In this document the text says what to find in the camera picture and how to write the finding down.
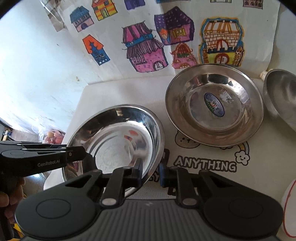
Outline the person's left hand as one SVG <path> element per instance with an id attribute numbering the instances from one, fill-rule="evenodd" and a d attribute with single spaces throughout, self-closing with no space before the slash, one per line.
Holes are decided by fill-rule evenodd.
<path id="1" fill-rule="evenodd" d="M 18 184 L 16 185 L 15 190 L 7 195 L 4 192 L 1 192 L 1 207 L 4 208 L 4 214 L 8 221 L 13 224 L 15 220 L 15 210 L 20 201 L 23 200 L 23 186 L 25 185 L 25 179 L 20 178 Z"/>

